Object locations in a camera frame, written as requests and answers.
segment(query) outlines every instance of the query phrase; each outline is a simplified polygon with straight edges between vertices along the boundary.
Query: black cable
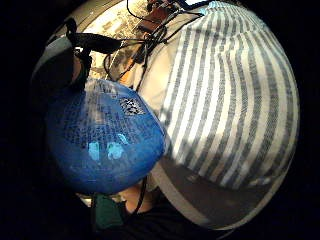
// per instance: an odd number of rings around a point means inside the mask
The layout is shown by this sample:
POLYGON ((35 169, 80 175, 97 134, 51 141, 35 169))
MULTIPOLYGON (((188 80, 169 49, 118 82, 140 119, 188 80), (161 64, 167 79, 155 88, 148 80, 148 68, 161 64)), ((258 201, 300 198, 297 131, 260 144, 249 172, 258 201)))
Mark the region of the black cable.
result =
POLYGON ((135 18, 138 18, 140 20, 145 20, 145 21, 148 21, 148 22, 151 22, 151 23, 159 24, 158 22, 154 22, 152 20, 149 20, 149 19, 146 19, 146 18, 143 18, 143 17, 138 17, 137 15, 133 14, 129 9, 129 0, 127 0, 127 10, 130 13, 130 15, 134 16, 135 18))
MULTIPOLYGON (((140 54, 144 54, 144 64, 143 64, 143 72, 141 74, 141 80, 137 86, 137 91, 140 89, 140 86, 141 86, 141 83, 142 83, 142 79, 146 73, 146 69, 148 67, 148 59, 149 59, 149 55, 150 53, 152 52, 152 50, 160 43, 164 43, 166 44, 168 40, 170 40, 174 35, 176 35, 185 25, 197 20, 199 17, 202 17, 203 14, 200 14, 200 13, 193 13, 193 12, 188 12, 188 11, 184 11, 184 10, 178 10, 174 13, 172 13, 170 16, 168 16, 167 20, 164 21, 162 24, 160 24, 151 34, 149 35, 146 35, 146 37, 144 39, 126 39, 126 38, 123 38, 123 39, 119 39, 121 41, 125 41, 125 40, 134 40, 136 41, 135 43, 129 43, 129 44, 125 44, 125 45, 122 45, 121 47, 118 48, 119 49, 122 49, 122 48, 126 48, 126 47, 129 47, 129 46, 134 46, 134 45, 137 45, 137 44, 141 44, 142 47, 144 48, 144 50, 142 50, 142 52, 140 54), (188 22, 184 23, 182 26, 180 26, 178 29, 176 29, 170 36, 166 37, 165 36, 167 35, 167 24, 169 22, 171 22, 173 19, 175 19, 179 14, 192 14, 192 15, 197 15, 198 17, 196 18, 193 18, 191 20, 189 20, 188 22)), ((133 67, 133 65, 135 64, 135 61, 133 61, 130 66, 124 71, 122 72, 117 78, 113 78, 111 73, 110 73, 110 65, 111 65, 111 55, 107 55, 104 60, 103 60, 103 67, 106 71, 106 73, 108 74, 110 80, 112 81, 118 81, 120 80, 125 73, 127 73, 128 71, 131 70, 131 68, 133 67), (108 62, 108 68, 106 67, 106 59, 109 59, 109 62, 108 62)))
POLYGON ((132 217, 134 217, 135 215, 138 214, 138 211, 139 211, 139 209, 140 209, 140 207, 142 205, 142 202, 143 202, 144 195, 146 193, 146 189, 147 189, 147 176, 144 177, 143 180, 142 180, 142 187, 141 187, 140 197, 139 197, 139 201, 138 201, 137 207, 132 212, 132 214, 130 215, 130 217, 128 218, 127 221, 129 221, 132 217))

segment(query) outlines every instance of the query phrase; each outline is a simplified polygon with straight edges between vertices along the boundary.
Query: striped fabric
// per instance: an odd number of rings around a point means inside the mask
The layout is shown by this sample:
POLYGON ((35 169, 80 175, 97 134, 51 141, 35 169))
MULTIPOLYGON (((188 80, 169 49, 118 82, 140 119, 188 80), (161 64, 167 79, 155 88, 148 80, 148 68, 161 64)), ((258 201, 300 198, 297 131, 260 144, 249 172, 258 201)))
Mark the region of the striped fabric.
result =
POLYGON ((293 71, 254 13, 223 2, 205 10, 181 32, 159 114, 166 154, 222 187, 268 184, 296 145, 293 71))

